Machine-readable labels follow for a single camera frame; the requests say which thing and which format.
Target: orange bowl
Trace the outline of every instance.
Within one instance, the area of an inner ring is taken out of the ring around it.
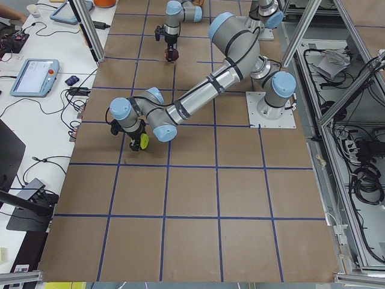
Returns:
[[[94,0],[94,4],[100,8],[109,8],[116,4],[116,0]]]

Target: blue joint cap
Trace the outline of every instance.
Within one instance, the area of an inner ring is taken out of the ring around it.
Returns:
[[[277,28],[283,20],[283,12],[278,11],[274,13],[265,23],[265,27],[268,29]]]
[[[159,91],[159,89],[157,89],[156,87],[151,87],[150,89],[147,89],[147,91],[152,95],[154,95],[160,104],[164,103],[162,93]]]
[[[202,8],[200,8],[199,6],[196,6],[194,22],[200,22],[202,20],[202,16],[203,16]]]
[[[171,0],[167,3],[166,14],[177,15],[182,11],[182,4],[179,1]]]
[[[178,133],[176,127],[173,125],[161,125],[155,128],[152,132],[154,133],[156,138],[163,143],[172,140]]]
[[[228,18],[232,16],[234,16],[234,14],[230,12],[224,12],[222,14],[219,14],[217,18],[214,19],[209,28],[209,37],[211,40],[214,37],[214,34],[219,29],[219,27],[223,24],[223,22],[225,22]]]
[[[131,104],[126,98],[115,98],[109,105],[109,111],[116,120],[123,120],[130,114]]]
[[[290,73],[279,71],[273,76],[271,85],[280,97],[290,98],[294,93],[297,83]]]

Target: white table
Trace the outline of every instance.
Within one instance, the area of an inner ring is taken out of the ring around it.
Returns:
[[[59,5],[57,3],[50,3],[48,0],[40,0],[39,3],[50,5]],[[39,5],[39,10],[42,14],[41,18],[34,19],[31,16],[26,21],[24,27],[30,26],[36,20],[44,22],[48,28],[43,30],[42,34],[49,34],[53,31],[66,30],[76,31],[78,26],[67,25],[64,23],[54,22],[50,20],[49,15],[52,9]],[[109,9],[95,8],[91,11],[91,18],[96,21],[111,24],[116,7]],[[60,99],[60,93],[69,88],[65,84],[65,80],[71,75],[77,75],[80,81],[79,85],[86,79],[86,77],[95,70],[96,63],[91,56],[88,47],[85,45],[81,33],[69,34],[60,33],[49,37],[39,37],[35,32],[41,26],[33,26],[27,30],[30,37],[23,47],[20,54],[14,54],[12,59],[6,63],[0,62],[0,75],[14,75],[16,76],[20,71],[25,59],[27,58],[54,58],[60,62],[60,70],[57,79],[51,92],[45,98],[34,98],[39,101],[45,112],[57,111],[63,104]],[[100,41],[104,46],[107,35],[107,30],[97,30]],[[95,73],[89,77],[83,86],[92,87]],[[0,114],[4,108],[9,104],[16,102],[19,98],[9,95],[14,79],[0,79],[0,88],[2,94],[0,95]],[[69,106],[64,114],[63,119],[66,123],[76,120],[77,112]],[[32,157],[44,158],[53,155],[67,155],[71,156],[74,143],[69,142],[68,128],[60,120],[60,113],[45,115],[40,109],[39,105],[30,101],[21,101],[20,103],[10,107],[1,117],[15,134],[26,144],[26,151],[22,163],[20,165],[18,174],[22,177],[24,171],[35,163]],[[57,158],[54,160],[67,169],[69,159]],[[29,174],[27,180],[33,178],[40,179],[48,190],[52,190],[60,194],[64,173],[55,165],[41,163],[35,166]],[[13,187],[19,188],[20,184],[15,179]],[[18,190],[11,190],[10,193],[16,194]],[[4,204],[0,211],[11,214],[14,207]],[[8,231],[6,225],[9,221],[9,216],[0,214],[0,247],[6,249],[5,261],[0,263],[0,273],[9,273],[17,253],[25,237],[25,232]]]

